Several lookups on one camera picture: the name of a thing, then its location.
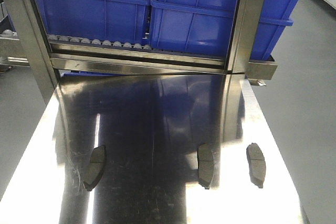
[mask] gray floor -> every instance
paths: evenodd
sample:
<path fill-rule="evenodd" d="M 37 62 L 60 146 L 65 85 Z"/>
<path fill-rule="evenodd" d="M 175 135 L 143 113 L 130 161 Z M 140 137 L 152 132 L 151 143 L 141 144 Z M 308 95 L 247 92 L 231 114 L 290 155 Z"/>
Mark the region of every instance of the gray floor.
<path fill-rule="evenodd" d="M 273 53 L 274 79 L 254 90 L 311 223 L 334 224 L 336 11 L 300 0 L 292 18 Z M 43 110 L 28 68 L 0 74 L 0 196 Z"/>
<path fill-rule="evenodd" d="M 300 0 L 291 17 L 273 51 L 276 74 L 254 92 L 311 223 L 334 224 L 336 11 Z"/>

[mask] stainless steel table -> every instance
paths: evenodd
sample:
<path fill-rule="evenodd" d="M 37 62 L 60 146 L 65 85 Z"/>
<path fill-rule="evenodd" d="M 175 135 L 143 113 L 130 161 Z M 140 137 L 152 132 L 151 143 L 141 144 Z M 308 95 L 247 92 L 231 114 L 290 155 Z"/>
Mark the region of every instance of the stainless steel table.
<path fill-rule="evenodd" d="M 213 180 L 198 183 L 207 143 Z M 246 148 L 266 161 L 262 189 Z M 83 174 L 106 147 L 98 185 Z M 309 223 L 241 75 L 63 77 L 0 202 L 0 223 Z"/>

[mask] shelf rack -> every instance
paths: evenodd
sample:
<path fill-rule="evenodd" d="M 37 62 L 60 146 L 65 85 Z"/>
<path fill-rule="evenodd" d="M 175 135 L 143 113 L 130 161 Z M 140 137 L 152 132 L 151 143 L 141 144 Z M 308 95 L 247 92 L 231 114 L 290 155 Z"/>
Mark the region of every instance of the shelf rack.
<path fill-rule="evenodd" d="M 59 81 L 59 69 L 141 75 L 244 73 L 253 79 L 270 79 L 277 67 L 275 62 L 249 61 L 264 0 L 238 0 L 225 60 L 49 41 L 35 0 L 4 1 L 18 38 L 1 36 L 0 63 L 30 66 L 46 103 Z"/>

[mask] stainless steel post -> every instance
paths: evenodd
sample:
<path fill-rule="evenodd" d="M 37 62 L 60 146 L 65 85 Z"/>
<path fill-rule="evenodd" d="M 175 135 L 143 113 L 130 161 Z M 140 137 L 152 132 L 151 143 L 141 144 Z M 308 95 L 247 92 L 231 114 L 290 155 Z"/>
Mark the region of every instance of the stainless steel post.
<path fill-rule="evenodd" d="M 5 3 L 47 103 L 57 85 L 59 73 L 53 69 L 49 59 L 51 48 L 35 0 L 5 0 Z"/>
<path fill-rule="evenodd" d="M 248 66 L 264 0 L 238 0 L 226 70 L 244 73 Z"/>

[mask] metal frame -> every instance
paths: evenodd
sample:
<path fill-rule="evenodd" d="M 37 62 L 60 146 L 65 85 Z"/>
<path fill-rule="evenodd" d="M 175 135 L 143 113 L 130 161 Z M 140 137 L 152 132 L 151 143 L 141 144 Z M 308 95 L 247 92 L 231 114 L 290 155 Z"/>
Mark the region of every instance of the metal frame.
<path fill-rule="evenodd" d="M 47 103 L 59 79 L 58 69 L 121 74 L 248 73 L 264 0 L 238 0 L 230 50 L 225 61 L 164 51 L 121 50 L 48 41 L 35 0 L 5 0 L 5 3 L 19 39 L 0 38 L 0 44 L 5 45 L 4 50 L 0 49 L 0 56 L 7 58 L 0 64 L 30 66 Z M 8 52 L 9 47 L 15 50 Z M 262 69 L 263 63 L 259 63 L 259 69 L 260 66 Z M 270 64 L 265 66 L 266 76 L 272 75 L 270 69 L 275 71 L 275 68 L 270 68 Z M 262 71 L 253 69 L 255 67 L 250 73 Z"/>

